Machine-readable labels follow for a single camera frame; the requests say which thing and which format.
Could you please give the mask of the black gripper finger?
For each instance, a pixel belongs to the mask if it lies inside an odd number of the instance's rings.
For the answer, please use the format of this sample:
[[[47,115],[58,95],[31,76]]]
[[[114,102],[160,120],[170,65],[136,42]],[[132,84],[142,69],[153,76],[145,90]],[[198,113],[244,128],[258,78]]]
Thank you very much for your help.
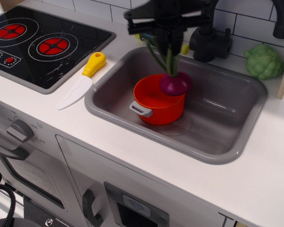
[[[185,27],[175,27],[169,31],[169,43],[173,56],[178,55],[181,51],[185,31]]]
[[[171,29],[156,28],[154,30],[156,36],[157,47],[163,56],[167,56],[168,50],[171,48]]]

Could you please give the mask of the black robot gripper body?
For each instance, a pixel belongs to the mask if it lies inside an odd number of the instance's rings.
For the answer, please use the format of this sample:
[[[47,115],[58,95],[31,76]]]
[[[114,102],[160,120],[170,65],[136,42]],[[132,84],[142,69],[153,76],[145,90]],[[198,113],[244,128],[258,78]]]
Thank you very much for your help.
[[[150,0],[124,13],[129,34],[173,31],[209,25],[213,21],[213,0]]]

